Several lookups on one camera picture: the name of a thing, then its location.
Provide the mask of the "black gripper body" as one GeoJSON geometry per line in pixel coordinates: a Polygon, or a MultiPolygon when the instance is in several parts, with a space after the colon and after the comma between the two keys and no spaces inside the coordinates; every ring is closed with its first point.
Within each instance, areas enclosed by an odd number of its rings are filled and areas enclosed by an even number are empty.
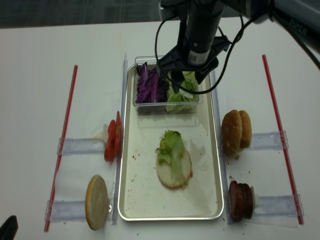
{"type": "Polygon", "coordinates": [[[157,70],[195,72],[209,66],[218,66],[218,54],[231,44],[225,36],[216,37],[224,11],[223,4],[177,4],[180,19],[177,45],[157,61],[157,70]]]}

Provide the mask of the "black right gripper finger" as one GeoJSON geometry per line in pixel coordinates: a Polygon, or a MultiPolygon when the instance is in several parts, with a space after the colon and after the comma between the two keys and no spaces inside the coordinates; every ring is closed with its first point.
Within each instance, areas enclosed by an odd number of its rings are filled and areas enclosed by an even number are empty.
{"type": "Polygon", "coordinates": [[[182,71],[172,71],[169,73],[169,93],[176,94],[180,90],[181,84],[184,82],[185,78],[182,71]]]}

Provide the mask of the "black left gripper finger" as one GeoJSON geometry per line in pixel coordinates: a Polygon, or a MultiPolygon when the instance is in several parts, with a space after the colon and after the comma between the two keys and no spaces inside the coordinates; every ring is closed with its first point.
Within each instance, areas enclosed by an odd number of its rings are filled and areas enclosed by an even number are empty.
{"type": "Polygon", "coordinates": [[[207,77],[207,75],[214,69],[215,69],[215,66],[212,65],[212,66],[208,66],[208,67],[204,67],[202,69],[196,70],[194,72],[194,76],[197,83],[200,85],[203,82],[203,80],[207,77]]]}

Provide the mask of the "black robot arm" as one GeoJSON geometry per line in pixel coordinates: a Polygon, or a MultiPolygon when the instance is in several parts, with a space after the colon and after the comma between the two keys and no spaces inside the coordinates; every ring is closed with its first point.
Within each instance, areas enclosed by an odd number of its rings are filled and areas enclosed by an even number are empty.
{"type": "Polygon", "coordinates": [[[180,19],[177,45],[156,59],[158,73],[169,80],[175,92],[183,89],[183,72],[194,72],[198,84],[218,66],[221,51],[231,53],[244,30],[267,19],[281,25],[318,67],[310,51],[320,50],[320,2],[318,0],[162,0],[161,22],[180,19]],[[225,6],[246,17],[248,22],[233,41],[216,36],[225,6]]]}

